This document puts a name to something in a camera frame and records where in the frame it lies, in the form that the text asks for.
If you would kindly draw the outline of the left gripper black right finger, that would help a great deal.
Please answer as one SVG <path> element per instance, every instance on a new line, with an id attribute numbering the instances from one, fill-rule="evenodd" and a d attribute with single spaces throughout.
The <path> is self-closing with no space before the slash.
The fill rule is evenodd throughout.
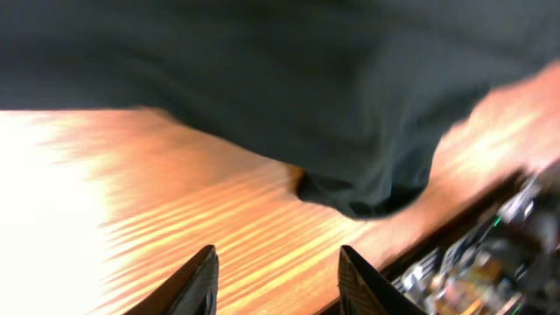
<path id="1" fill-rule="evenodd" d="M 426 315 L 348 245 L 339 252 L 338 286 L 344 315 Z"/>

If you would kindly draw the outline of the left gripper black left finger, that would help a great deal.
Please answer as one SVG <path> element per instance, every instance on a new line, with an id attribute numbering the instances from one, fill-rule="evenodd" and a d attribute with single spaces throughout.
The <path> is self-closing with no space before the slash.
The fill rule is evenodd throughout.
<path id="1" fill-rule="evenodd" d="M 206 245 L 125 315 L 215 315 L 219 258 Z"/>

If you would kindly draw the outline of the black t-shirt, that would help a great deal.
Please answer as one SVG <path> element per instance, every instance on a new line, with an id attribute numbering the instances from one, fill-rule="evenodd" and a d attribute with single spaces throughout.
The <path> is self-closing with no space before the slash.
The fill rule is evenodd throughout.
<path id="1" fill-rule="evenodd" d="M 2 109 L 162 109 L 361 220 L 414 202 L 448 129 L 558 56 L 553 0 L 1 4 Z"/>

